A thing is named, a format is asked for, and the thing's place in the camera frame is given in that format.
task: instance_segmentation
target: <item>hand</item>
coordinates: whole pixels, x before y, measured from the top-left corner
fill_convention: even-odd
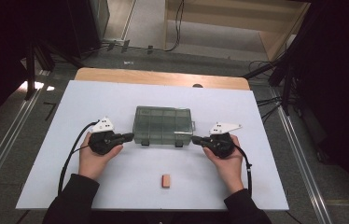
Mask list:
[[[236,146],[240,146],[237,136],[231,135],[230,138]],[[233,153],[225,159],[217,157],[208,147],[204,147],[203,151],[207,158],[216,166],[218,174],[231,194],[244,188],[241,178],[242,161],[244,157],[239,150],[235,149]]]
[[[113,147],[110,152],[102,156],[94,153],[92,149],[88,147],[90,137],[91,133],[87,133],[84,142],[81,144],[81,147],[84,148],[79,151],[78,174],[96,180],[102,174],[107,163],[119,154],[123,146]]]

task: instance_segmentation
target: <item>clear plastic container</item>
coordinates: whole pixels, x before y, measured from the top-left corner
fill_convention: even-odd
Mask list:
[[[134,117],[134,142],[149,145],[189,145],[191,112],[186,108],[138,106]]]

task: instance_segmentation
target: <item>white table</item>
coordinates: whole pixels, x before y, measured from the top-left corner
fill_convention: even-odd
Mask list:
[[[287,210],[252,91],[71,81],[18,201],[18,209],[47,209],[57,195],[60,172],[79,132],[92,121],[110,117],[116,133],[132,131],[138,105],[190,108],[195,135],[207,136],[217,121],[240,123],[236,134],[253,164],[253,200],[264,210]],[[64,184],[77,172],[78,154],[69,163]],[[161,176],[171,175],[169,189]],[[245,168],[244,185],[247,186]],[[190,144],[142,147],[126,143],[99,179],[92,208],[106,210],[225,210],[229,196],[216,167],[201,147]]]

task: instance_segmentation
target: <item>orange block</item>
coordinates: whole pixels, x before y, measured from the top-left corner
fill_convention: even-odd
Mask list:
[[[162,176],[162,187],[166,188],[166,189],[171,187],[171,176],[170,175],[163,175]]]

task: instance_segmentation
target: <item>finger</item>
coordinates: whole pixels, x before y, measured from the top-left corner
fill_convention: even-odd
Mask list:
[[[114,157],[116,157],[120,152],[121,150],[124,148],[123,145],[118,145],[118,146],[115,146],[113,147],[110,152],[108,152],[107,154],[105,154],[105,157],[108,159],[108,160],[111,160],[113,159]]]
[[[203,152],[210,161],[215,162],[217,160],[215,153],[213,153],[208,147],[204,147]]]
[[[238,147],[241,146],[241,145],[239,144],[239,139],[238,139],[238,137],[237,137],[236,135],[231,134],[231,135],[230,135],[230,138],[232,139],[232,142],[233,142],[236,146],[238,146]]]
[[[86,146],[90,142],[92,133],[87,132],[87,135],[85,135],[84,142],[82,142],[82,146]]]

